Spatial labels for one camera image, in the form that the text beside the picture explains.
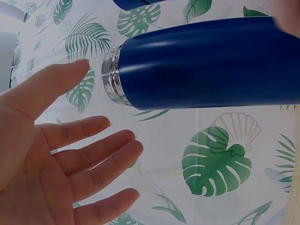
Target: leaf print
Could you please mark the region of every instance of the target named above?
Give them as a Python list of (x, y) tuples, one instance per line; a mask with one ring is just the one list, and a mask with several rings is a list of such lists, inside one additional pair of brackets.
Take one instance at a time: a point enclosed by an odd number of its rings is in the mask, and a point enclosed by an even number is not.
[(243, 14), (244, 17), (248, 17), (248, 16), (268, 16), (265, 13), (256, 11), (256, 10), (252, 10), (252, 9), (247, 9), (246, 6), (243, 7)]
[(154, 210), (162, 210), (165, 212), (168, 212), (170, 214), (172, 214), (176, 219), (178, 219), (179, 221), (183, 222), (183, 223), (187, 223), (183, 214), (181, 213), (180, 209), (176, 206), (176, 204), (168, 197), (165, 196), (164, 192), (162, 191), (162, 189), (155, 183), (153, 183), (156, 187), (158, 187), (158, 189), (161, 191), (162, 195), (156, 194), (159, 197), (162, 197), (165, 199), (166, 204), (168, 207), (164, 207), (164, 206), (156, 206), (156, 207), (152, 207), (152, 209)]
[(110, 50), (110, 40), (106, 38), (110, 35), (106, 33), (107, 30), (101, 24), (91, 22), (97, 18), (87, 20), (90, 15), (91, 13), (84, 15), (71, 30), (70, 34), (62, 40), (66, 40), (65, 48), (69, 60), (85, 58), (88, 48), (90, 48), (91, 57), (93, 57), (94, 51), (98, 55), (98, 47), (101, 53)]
[(33, 14), (38, 9), (38, 7), (36, 3), (28, 2), (24, 4), (23, 9), (25, 13)]
[(56, 149), (56, 150), (51, 151), (50, 153), (51, 153), (51, 155), (53, 155), (53, 154), (55, 154), (57, 152), (58, 152), (58, 150)]
[(72, 0), (60, 0), (57, 3), (53, 12), (53, 21), (59, 25), (66, 17), (66, 14), (71, 10), (73, 5)]
[(15, 50), (15, 55), (14, 55), (14, 60), (13, 60), (13, 68), (18, 68), (19, 64), (21, 62), (21, 54), (22, 54), (22, 49), (18, 48)]
[(121, 10), (118, 19), (118, 32), (128, 38), (146, 33), (149, 24), (155, 23), (160, 16), (160, 5), (155, 3), (130, 11)]
[(11, 78), (10, 87), (13, 88), (13, 87), (15, 87), (15, 86), (17, 86), (17, 85), (18, 85), (17, 78), (16, 78), (16, 76), (13, 76), (13, 77)]
[(27, 72), (33, 70), (35, 60), (36, 60), (35, 58), (31, 58), (30, 60), (27, 61)]
[(213, 196), (236, 190), (250, 176), (251, 161), (240, 144), (228, 146), (221, 127), (196, 133), (181, 161), (183, 177), (192, 194)]
[(277, 143), (282, 147), (282, 149), (276, 149), (279, 154), (276, 155), (278, 158), (282, 158), (286, 161), (283, 165), (276, 165), (278, 168), (281, 168), (281, 172), (278, 174), (286, 174), (287, 176), (279, 179), (279, 182), (286, 183), (285, 187), (282, 189), (286, 193), (290, 193), (291, 184), (292, 184), (292, 174), (294, 169), (294, 163), (295, 163), (295, 152), (296, 147), (295, 144), (285, 135), (280, 134), (283, 137), (283, 141), (277, 141)]
[(191, 22), (193, 18), (203, 15), (211, 7), (212, 0), (189, 0), (183, 10), (185, 23)]
[(69, 123), (75, 120), (80, 120), (80, 114), (78, 113), (78, 109), (75, 107), (67, 107), (65, 108), (59, 117), (61, 123)]
[(169, 111), (169, 110), (163, 110), (163, 111), (157, 112), (157, 111), (153, 111), (153, 110), (147, 110), (147, 111), (140, 112), (140, 113), (138, 113), (138, 114), (134, 114), (134, 115), (132, 115), (132, 116), (140, 116), (140, 115), (145, 115), (145, 114), (149, 114), (149, 113), (152, 114), (152, 112), (155, 112), (154, 115), (149, 116), (149, 117), (147, 117), (147, 118), (145, 118), (145, 119), (142, 119), (142, 120), (138, 120), (138, 121), (137, 121), (137, 122), (142, 122), (142, 121), (147, 121), (147, 120), (155, 119), (155, 118), (157, 118), (157, 117), (159, 117), (159, 116), (162, 116), (162, 115), (166, 114), (168, 111)]
[(89, 68), (84, 79), (67, 93), (69, 103), (77, 107), (79, 113), (83, 113), (90, 103), (95, 85), (95, 72)]
[(60, 124), (60, 125), (62, 124), (62, 122), (59, 118), (56, 118), (56, 122), (57, 122), (57, 124)]
[(76, 202), (76, 203), (73, 204), (73, 209), (76, 209), (76, 208), (78, 208), (80, 206), (83, 206), (83, 205), (85, 205), (83, 202)]
[(265, 213), (271, 206), (273, 201), (270, 201), (255, 210), (249, 212), (246, 216), (244, 216), (239, 222), (232, 225), (241, 225), (243, 222), (251, 220), (251, 225), (256, 225), (258, 219), (261, 217), (263, 213)]
[(122, 215), (115, 218), (113, 221), (108, 222), (106, 225), (144, 225), (144, 224), (133, 219), (129, 213), (124, 212)]
[(280, 106), (280, 110), (281, 110), (284, 106), (286, 106), (286, 110), (288, 110), (288, 109), (290, 108), (290, 106), (292, 106), (292, 107), (294, 108), (294, 110), (296, 109), (296, 105), (281, 105), (281, 106)]
[(35, 26), (36, 28), (39, 28), (46, 22), (46, 17), (42, 14), (39, 14), (36, 18)]
[(42, 46), (42, 41), (38, 41), (33, 47), (33, 52), (38, 50), (41, 46)]
[(217, 117), (212, 126), (224, 128), (229, 134), (228, 148), (240, 144), (245, 151), (251, 151), (251, 143), (260, 134), (262, 128), (249, 114), (243, 112), (226, 112)]
[(131, 168), (131, 167), (133, 167), (133, 166), (135, 165), (136, 162), (137, 162), (137, 159), (134, 161), (133, 164), (131, 164), (131, 165), (128, 167), (128, 169)]
[(15, 5), (17, 2), (16, 2), (16, 0), (8, 0), (8, 2), (7, 2), (9, 5)]

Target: palm leaf print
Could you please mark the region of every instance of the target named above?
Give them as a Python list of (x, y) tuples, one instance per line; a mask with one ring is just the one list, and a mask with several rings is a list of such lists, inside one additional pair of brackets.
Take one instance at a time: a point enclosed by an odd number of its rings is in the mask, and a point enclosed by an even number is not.
[(42, 41), (38, 41), (33, 47), (33, 52), (38, 50), (41, 46), (42, 46)]
[(35, 60), (36, 60), (35, 58), (31, 58), (30, 60), (27, 61), (27, 72), (33, 70)]
[(164, 206), (156, 206), (156, 207), (152, 207), (152, 209), (154, 210), (162, 210), (165, 212), (168, 212), (170, 214), (172, 214), (176, 219), (178, 219), (179, 221), (183, 222), (183, 223), (187, 223), (183, 214), (181, 213), (180, 209), (176, 206), (176, 204), (168, 197), (165, 196), (164, 192), (162, 191), (162, 189), (160, 189), (160, 187), (153, 183), (156, 187), (158, 187), (158, 189), (160, 190), (160, 192), (162, 193), (162, 195), (156, 194), (157, 196), (165, 199), (166, 204), (168, 207), (164, 207)]
[(36, 18), (35, 26), (36, 28), (39, 28), (46, 22), (46, 17), (42, 14), (39, 14)]
[(189, 0), (183, 10), (185, 23), (189, 23), (193, 18), (206, 13), (212, 4), (212, 0)]
[(105, 30), (101, 24), (91, 22), (97, 18), (88, 20), (90, 15), (91, 13), (85, 14), (77, 22), (70, 34), (62, 40), (66, 41), (65, 48), (69, 60), (85, 58), (88, 49), (90, 49), (91, 57), (93, 57), (94, 52), (98, 55), (98, 49), (100, 49), (101, 53), (110, 50), (110, 40), (107, 38), (110, 35), (107, 34), (107, 30)]
[(157, 112), (157, 111), (153, 111), (153, 110), (147, 110), (147, 111), (143, 111), (143, 112), (140, 112), (138, 114), (134, 114), (132, 116), (141, 116), (141, 115), (150, 115), (150, 114), (153, 114), (152, 116), (149, 116), (145, 119), (142, 119), (142, 120), (138, 120), (137, 122), (142, 122), (142, 121), (147, 121), (147, 120), (152, 120), (152, 119), (155, 119), (159, 116), (162, 116), (164, 114), (166, 114), (169, 110), (163, 110), (163, 111), (160, 111), (160, 112)]
[(95, 72), (89, 68), (85, 78), (67, 93), (69, 103), (74, 105), (79, 113), (83, 113), (90, 104), (95, 85)]
[(121, 10), (117, 28), (121, 35), (130, 38), (135, 35), (146, 33), (149, 24), (153, 25), (153, 23), (159, 19), (159, 16), (160, 5), (157, 3), (139, 7), (131, 11)]
[(256, 225), (258, 219), (261, 217), (263, 213), (265, 213), (271, 206), (273, 201), (270, 201), (255, 210), (249, 212), (247, 215), (245, 215), (239, 222), (232, 224), (232, 225), (241, 225), (243, 222), (251, 220), (251, 225)]
[(72, 0), (60, 0), (53, 12), (53, 22), (59, 25), (65, 19), (66, 14), (71, 10), (72, 6)]
[(292, 174), (293, 174), (294, 163), (295, 163), (296, 147), (294, 143), (287, 136), (283, 134), (280, 135), (283, 137), (283, 141), (277, 141), (281, 149), (276, 149), (276, 151), (279, 153), (278, 155), (276, 155), (276, 157), (283, 159), (285, 161), (285, 164), (276, 165), (276, 166), (282, 169), (282, 171), (278, 174), (285, 174), (287, 176), (281, 178), (278, 181), (285, 183), (286, 186), (283, 188), (283, 190), (286, 193), (290, 193), (292, 177), (293, 177)]

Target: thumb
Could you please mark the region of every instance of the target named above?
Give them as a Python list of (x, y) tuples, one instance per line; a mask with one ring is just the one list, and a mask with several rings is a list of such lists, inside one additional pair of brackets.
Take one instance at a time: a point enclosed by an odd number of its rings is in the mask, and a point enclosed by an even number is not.
[(300, 38), (300, 0), (270, 0), (270, 6), (277, 26)]

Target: seashell print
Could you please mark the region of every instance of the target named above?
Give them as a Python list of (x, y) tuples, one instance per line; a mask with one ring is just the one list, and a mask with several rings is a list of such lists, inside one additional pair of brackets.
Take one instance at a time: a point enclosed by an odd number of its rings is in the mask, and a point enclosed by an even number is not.
[(250, 144), (262, 130), (251, 115), (242, 112), (224, 113), (215, 119), (213, 126), (224, 128), (228, 132), (228, 148), (233, 144), (240, 144), (245, 151), (252, 150)]
[(80, 114), (75, 107), (65, 108), (60, 114), (60, 122), (68, 123), (80, 119)]

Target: tropical leaf pattern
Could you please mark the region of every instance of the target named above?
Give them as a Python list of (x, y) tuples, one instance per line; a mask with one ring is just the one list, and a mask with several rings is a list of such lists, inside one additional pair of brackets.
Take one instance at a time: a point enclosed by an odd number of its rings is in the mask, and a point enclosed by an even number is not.
[(44, 23), (46, 22), (46, 17), (42, 14), (39, 14), (36, 18), (36, 22), (35, 22), (35, 26), (36, 28), (41, 27), (42, 25), (44, 25)]
[(183, 10), (185, 23), (191, 22), (193, 18), (206, 13), (212, 4), (212, 0), (189, 0)]
[(95, 85), (95, 72), (89, 68), (84, 79), (67, 93), (69, 103), (77, 107), (79, 113), (83, 113), (90, 104)]
[(243, 14), (244, 17), (249, 17), (249, 16), (268, 16), (265, 13), (253, 10), (253, 9), (248, 9), (246, 6), (243, 7)]
[(281, 149), (276, 149), (276, 152), (279, 153), (278, 155), (276, 155), (276, 157), (283, 159), (285, 163), (276, 166), (282, 170), (279, 174), (286, 175), (285, 177), (279, 180), (279, 182), (286, 184), (283, 190), (286, 193), (290, 193), (292, 177), (293, 177), (293, 169), (295, 163), (296, 147), (294, 143), (287, 136), (283, 134), (280, 135), (282, 136), (283, 141), (277, 141)]
[(76, 209), (76, 208), (78, 208), (80, 206), (83, 206), (83, 205), (85, 205), (83, 202), (76, 202), (76, 203), (73, 204), (73, 209)]
[(11, 78), (10, 87), (13, 88), (13, 87), (15, 87), (15, 86), (17, 86), (17, 85), (18, 85), (17, 78), (16, 78), (16, 76), (13, 76), (13, 77)]
[(152, 209), (162, 210), (162, 211), (168, 212), (168, 213), (172, 214), (176, 219), (178, 219), (179, 221), (186, 224), (187, 222), (186, 222), (183, 214), (181, 213), (180, 209), (176, 206), (176, 204), (170, 198), (165, 196), (164, 192), (162, 191), (162, 189), (157, 184), (155, 184), (155, 183), (153, 183), (153, 184), (156, 187), (158, 187), (158, 189), (162, 193), (162, 195), (160, 195), (160, 194), (156, 194), (156, 195), (163, 198), (163, 199), (165, 199), (167, 207), (165, 207), (165, 206), (156, 206), (156, 207), (152, 207)]
[(152, 114), (151, 116), (148, 116), (144, 119), (141, 119), (141, 120), (138, 120), (137, 122), (142, 122), (142, 121), (147, 121), (147, 120), (152, 120), (152, 119), (155, 119), (159, 116), (162, 116), (164, 114), (166, 114), (169, 110), (162, 110), (162, 111), (153, 111), (153, 110), (146, 110), (146, 111), (143, 111), (143, 112), (140, 112), (140, 113), (137, 113), (137, 114), (134, 114), (132, 116), (141, 116), (141, 115), (150, 115)]
[(280, 110), (282, 110), (282, 108), (286, 108), (286, 110), (288, 110), (289, 108), (296, 109), (296, 105), (281, 105)]
[(27, 61), (27, 72), (32, 71), (34, 68), (35, 58), (31, 58)]
[(144, 225), (139, 221), (133, 219), (129, 213), (123, 213), (113, 221), (108, 222), (106, 225)]
[(121, 35), (128, 38), (146, 33), (149, 24), (155, 23), (160, 16), (160, 5), (155, 3), (131, 11), (121, 10), (117, 28)]
[(252, 164), (244, 157), (245, 149), (239, 144), (227, 149), (228, 139), (228, 132), (221, 127), (209, 127), (193, 136), (181, 161), (192, 194), (221, 195), (249, 178)]
[(91, 57), (93, 57), (94, 52), (98, 55), (98, 49), (100, 49), (101, 53), (110, 50), (110, 40), (108, 39), (110, 35), (107, 34), (107, 30), (101, 24), (91, 22), (96, 18), (88, 20), (90, 15), (91, 13), (85, 14), (77, 22), (70, 34), (62, 40), (66, 41), (65, 48), (69, 60), (85, 58), (88, 49), (90, 49)]
[(232, 224), (232, 225), (242, 225), (244, 222), (251, 220), (251, 225), (256, 225), (258, 219), (261, 217), (262, 214), (264, 214), (271, 206), (273, 201), (270, 201), (255, 210), (249, 212), (247, 215), (245, 215), (242, 219), (240, 219), (239, 222)]
[(40, 40), (40, 41), (38, 41), (38, 42), (34, 45), (32, 51), (33, 51), (33, 52), (37, 51), (41, 46), (42, 46), (42, 41)]
[(59, 25), (73, 6), (72, 0), (60, 0), (53, 12), (53, 22)]
[(23, 9), (25, 13), (33, 14), (38, 9), (38, 6), (36, 3), (28, 2), (24, 4)]

